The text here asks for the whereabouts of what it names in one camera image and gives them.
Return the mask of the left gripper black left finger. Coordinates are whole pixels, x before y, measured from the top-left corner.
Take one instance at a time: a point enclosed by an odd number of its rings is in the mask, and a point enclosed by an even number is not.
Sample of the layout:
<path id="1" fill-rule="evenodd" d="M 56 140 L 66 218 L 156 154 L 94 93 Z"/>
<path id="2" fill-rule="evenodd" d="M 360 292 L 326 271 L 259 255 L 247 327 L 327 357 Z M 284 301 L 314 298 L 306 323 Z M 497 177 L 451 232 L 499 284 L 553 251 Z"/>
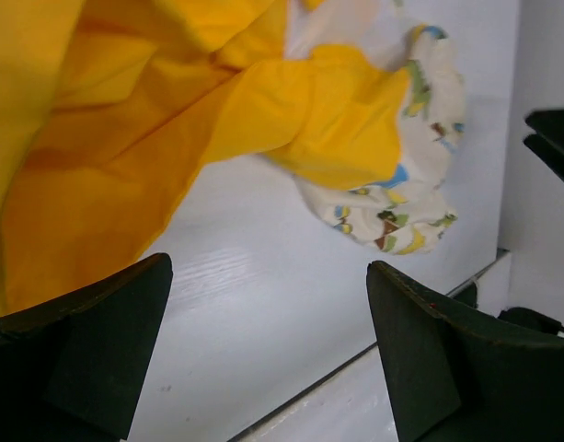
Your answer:
<path id="1" fill-rule="evenodd" d="M 166 253 L 0 318 L 0 441 L 124 441 L 173 278 Z"/>

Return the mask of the cream cartoon print yellow-lined jacket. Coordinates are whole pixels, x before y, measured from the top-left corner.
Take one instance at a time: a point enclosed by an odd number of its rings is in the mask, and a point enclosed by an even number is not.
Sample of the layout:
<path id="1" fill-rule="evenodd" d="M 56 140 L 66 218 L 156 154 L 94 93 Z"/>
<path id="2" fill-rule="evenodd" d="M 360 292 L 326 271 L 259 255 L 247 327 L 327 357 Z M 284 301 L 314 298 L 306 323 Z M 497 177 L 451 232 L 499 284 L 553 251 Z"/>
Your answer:
<path id="1" fill-rule="evenodd" d="M 430 250 L 465 130 L 440 28 L 393 71 L 348 44 L 284 54 L 285 1 L 0 1 L 0 317 L 102 280 L 201 169 L 261 154 L 360 244 Z"/>

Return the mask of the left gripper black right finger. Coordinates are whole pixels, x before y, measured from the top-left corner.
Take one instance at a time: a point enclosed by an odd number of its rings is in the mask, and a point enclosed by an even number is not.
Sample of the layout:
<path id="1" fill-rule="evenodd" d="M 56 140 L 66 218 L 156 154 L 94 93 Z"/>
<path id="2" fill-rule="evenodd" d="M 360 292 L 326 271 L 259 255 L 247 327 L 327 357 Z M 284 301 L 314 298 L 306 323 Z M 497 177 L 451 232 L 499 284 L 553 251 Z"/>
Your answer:
<path id="1" fill-rule="evenodd" d="M 386 262 L 367 292 L 402 441 L 564 441 L 564 338 L 499 320 Z"/>

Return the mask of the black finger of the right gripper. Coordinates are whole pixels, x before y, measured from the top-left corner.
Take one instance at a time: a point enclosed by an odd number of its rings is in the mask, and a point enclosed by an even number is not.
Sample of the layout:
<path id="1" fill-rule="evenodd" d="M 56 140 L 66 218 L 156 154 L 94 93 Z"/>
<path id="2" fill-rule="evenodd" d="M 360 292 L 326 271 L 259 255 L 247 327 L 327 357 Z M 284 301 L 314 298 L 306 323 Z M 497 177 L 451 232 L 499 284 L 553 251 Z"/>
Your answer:
<path id="1" fill-rule="evenodd" d="M 533 130 L 524 145 L 564 183 L 564 109 L 534 110 L 524 122 Z"/>

